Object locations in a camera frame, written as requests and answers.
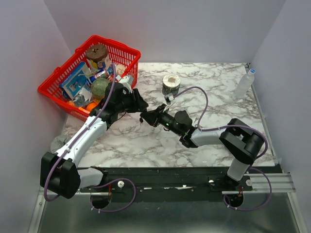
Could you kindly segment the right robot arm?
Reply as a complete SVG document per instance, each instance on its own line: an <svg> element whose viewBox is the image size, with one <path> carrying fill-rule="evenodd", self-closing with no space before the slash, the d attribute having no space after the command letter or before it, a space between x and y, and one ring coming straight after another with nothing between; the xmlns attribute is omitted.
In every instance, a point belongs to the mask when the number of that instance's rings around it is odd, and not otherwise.
<svg viewBox="0 0 311 233"><path fill-rule="evenodd" d="M258 130L249 127L237 118L233 118L224 126L200 130L192 125L188 113L178 111L174 116L168 113L165 104L151 111L140 114L140 118L150 126L162 125L180 137L179 141L186 148L198 148L206 145L224 145L234 159L223 178L224 186L235 190L241 185L241 179L255 160L260 157L262 146L267 151L268 142Z"/></svg>

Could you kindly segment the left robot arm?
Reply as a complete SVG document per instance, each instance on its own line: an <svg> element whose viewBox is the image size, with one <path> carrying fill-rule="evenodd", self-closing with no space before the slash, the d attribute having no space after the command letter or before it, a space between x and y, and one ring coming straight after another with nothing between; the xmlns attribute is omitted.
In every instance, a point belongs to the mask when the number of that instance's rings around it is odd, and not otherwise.
<svg viewBox="0 0 311 233"><path fill-rule="evenodd" d="M107 188L108 180L103 171L91 167L78 169L81 159L94 142L117 121L121 113L145 112L148 103L144 101L138 89L125 87L122 83L109 83L104 98L93 108L81 129L56 153L47 152L41 159L40 185L57 196L70 199L81 188L92 186L102 192Z"/></svg>

